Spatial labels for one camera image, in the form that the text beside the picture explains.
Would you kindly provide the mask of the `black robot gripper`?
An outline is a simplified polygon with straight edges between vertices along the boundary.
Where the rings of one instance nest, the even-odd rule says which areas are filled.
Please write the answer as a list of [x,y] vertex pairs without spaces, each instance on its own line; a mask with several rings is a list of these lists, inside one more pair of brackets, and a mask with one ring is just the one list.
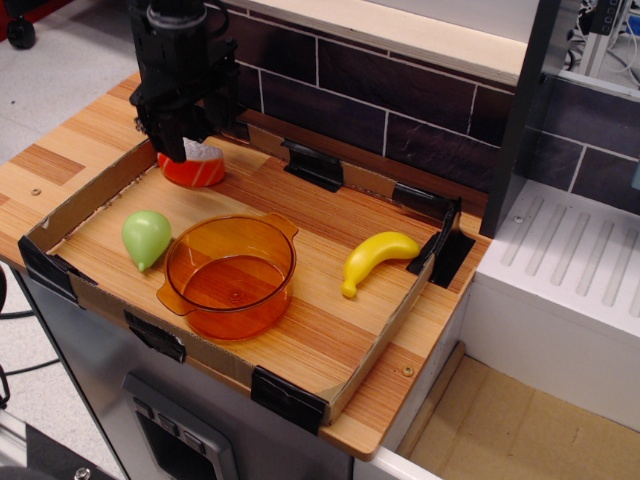
[[208,31],[205,15],[178,20],[133,14],[141,83],[130,98],[157,152],[186,161],[183,137],[211,135],[238,115],[237,42]]

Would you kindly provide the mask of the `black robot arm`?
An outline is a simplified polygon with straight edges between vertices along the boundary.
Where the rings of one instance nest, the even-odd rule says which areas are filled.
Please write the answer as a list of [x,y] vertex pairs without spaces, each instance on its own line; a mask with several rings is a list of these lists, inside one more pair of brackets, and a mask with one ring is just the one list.
[[221,1],[131,1],[129,15],[140,74],[130,97],[137,129],[183,163],[186,139],[201,143],[238,115],[229,11]]

